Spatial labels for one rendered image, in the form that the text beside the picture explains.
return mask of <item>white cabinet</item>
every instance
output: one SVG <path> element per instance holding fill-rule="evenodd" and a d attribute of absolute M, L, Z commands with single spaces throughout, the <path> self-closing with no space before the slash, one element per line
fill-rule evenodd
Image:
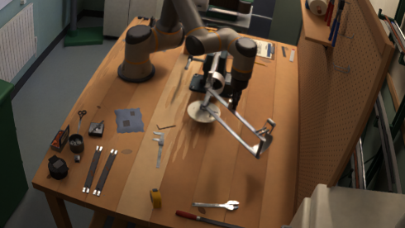
<path fill-rule="evenodd" d="M 119 37 L 138 16 L 160 18 L 164 0 L 106 0 L 104 5 L 105 36 Z"/>

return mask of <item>wooden pegboard panel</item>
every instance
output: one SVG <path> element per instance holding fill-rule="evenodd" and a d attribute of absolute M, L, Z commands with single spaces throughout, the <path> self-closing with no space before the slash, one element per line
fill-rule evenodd
<path fill-rule="evenodd" d="M 354 37 L 338 36 L 335 48 L 305 40 L 302 31 L 298 43 L 300 147 L 295 210 L 319 183 L 336 184 L 387 74 L 393 45 L 382 34 L 382 27 L 370 28 L 381 24 L 368 1 L 351 0 L 345 5 L 340 33 Z M 350 72 L 339 72 L 333 64 L 350 66 Z"/>

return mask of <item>white radiator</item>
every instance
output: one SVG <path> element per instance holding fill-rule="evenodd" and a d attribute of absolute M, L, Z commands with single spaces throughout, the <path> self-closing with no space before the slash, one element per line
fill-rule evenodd
<path fill-rule="evenodd" d="M 10 82 L 36 53 L 33 3 L 0 28 L 0 79 Z"/>

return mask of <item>tape measure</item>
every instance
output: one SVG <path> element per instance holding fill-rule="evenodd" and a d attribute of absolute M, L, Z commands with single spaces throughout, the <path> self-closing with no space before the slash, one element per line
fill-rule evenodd
<path fill-rule="evenodd" d="M 162 207 L 162 197 L 160 196 L 160 192 L 157 188 L 150 191 L 150 200 L 152 201 L 153 208 Z"/>

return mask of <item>screwdriver on shelf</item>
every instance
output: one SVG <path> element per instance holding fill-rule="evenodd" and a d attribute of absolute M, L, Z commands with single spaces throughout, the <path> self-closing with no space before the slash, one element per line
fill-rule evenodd
<path fill-rule="evenodd" d="M 339 5 L 337 5 L 337 13 L 333 25 L 331 28 L 331 34 L 329 35 L 329 41 L 332 41 L 332 47 L 335 47 L 336 38 L 339 33 L 339 27 L 341 26 L 341 13 L 345 7 L 345 0 L 340 0 Z"/>
<path fill-rule="evenodd" d="M 327 21 L 327 26 L 331 25 L 331 19 L 333 14 L 333 8 L 335 7 L 335 0 L 329 1 L 327 4 L 327 10 L 325 14 L 325 21 Z"/>

